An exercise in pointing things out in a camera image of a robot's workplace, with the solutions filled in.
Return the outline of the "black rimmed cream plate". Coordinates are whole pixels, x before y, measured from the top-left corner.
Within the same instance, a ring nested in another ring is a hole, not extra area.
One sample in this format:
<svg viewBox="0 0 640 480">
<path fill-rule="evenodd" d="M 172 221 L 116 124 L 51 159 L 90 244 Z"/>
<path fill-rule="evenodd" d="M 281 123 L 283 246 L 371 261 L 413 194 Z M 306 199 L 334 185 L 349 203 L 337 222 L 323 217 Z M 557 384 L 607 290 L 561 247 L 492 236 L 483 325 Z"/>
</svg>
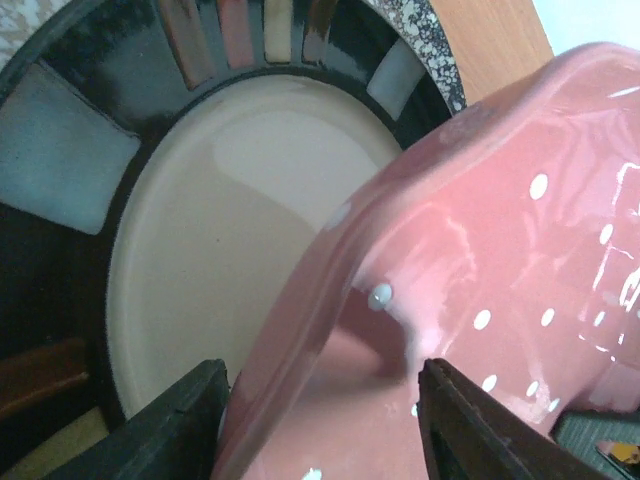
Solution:
<svg viewBox="0 0 640 480">
<path fill-rule="evenodd" d="M 1 64 L 1 457 L 237 378 L 347 198 L 452 116 L 370 1 L 66 1 Z"/>
</svg>

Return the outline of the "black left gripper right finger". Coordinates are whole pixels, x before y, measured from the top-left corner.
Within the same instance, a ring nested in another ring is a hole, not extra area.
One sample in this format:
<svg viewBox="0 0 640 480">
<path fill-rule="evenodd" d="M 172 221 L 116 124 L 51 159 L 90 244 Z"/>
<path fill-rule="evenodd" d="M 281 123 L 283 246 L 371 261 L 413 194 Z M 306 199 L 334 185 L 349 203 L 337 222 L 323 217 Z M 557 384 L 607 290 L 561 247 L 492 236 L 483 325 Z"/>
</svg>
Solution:
<svg viewBox="0 0 640 480">
<path fill-rule="evenodd" d="M 418 421 L 431 479 L 603 479 L 443 359 L 419 374 Z"/>
</svg>

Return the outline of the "grey speckled large plate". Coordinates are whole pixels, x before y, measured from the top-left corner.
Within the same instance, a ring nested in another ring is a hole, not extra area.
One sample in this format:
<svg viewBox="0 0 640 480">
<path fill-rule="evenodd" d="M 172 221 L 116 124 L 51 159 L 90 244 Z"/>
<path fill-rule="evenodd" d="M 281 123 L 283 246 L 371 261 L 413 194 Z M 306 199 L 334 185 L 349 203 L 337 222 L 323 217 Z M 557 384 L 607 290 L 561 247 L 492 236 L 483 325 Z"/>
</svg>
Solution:
<svg viewBox="0 0 640 480">
<path fill-rule="evenodd" d="M 1 64 L 16 52 L 66 1 L 3 1 L 1 3 Z M 449 110 L 457 114 L 467 102 L 452 49 L 429 1 L 370 1 L 417 54 L 431 75 Z"/>
</svg>

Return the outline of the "pink dotted scalloped plate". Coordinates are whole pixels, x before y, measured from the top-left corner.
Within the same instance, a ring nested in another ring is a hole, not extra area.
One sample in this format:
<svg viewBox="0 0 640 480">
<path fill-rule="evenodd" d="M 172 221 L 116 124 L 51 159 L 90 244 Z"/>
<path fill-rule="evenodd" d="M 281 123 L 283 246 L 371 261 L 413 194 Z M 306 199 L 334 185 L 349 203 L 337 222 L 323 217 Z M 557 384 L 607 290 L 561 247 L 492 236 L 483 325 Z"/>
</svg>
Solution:
<svg viewBox="0 0 640 480">
<path fill-rule="evenodd" d="M 428 359 L 553 443 L 567 411 L 637 409 L 636 50 L 554 58 L 343 204 L 234 383 L 212 477 L 431 479 Z"/>
</svg>

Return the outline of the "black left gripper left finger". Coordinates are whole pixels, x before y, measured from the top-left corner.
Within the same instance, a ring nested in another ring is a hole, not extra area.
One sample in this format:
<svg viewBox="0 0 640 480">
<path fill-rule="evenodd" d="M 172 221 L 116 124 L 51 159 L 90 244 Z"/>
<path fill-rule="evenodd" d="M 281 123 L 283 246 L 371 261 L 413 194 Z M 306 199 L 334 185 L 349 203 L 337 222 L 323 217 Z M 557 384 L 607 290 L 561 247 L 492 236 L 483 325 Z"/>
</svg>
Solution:
<svg viewBox="0 0 640 480">
<path fill-rule="evenodd" d="M 224 362 L 205 360 L 124 425 L 49 479 L 208 479 L 230 389 Z"/>
</svg>

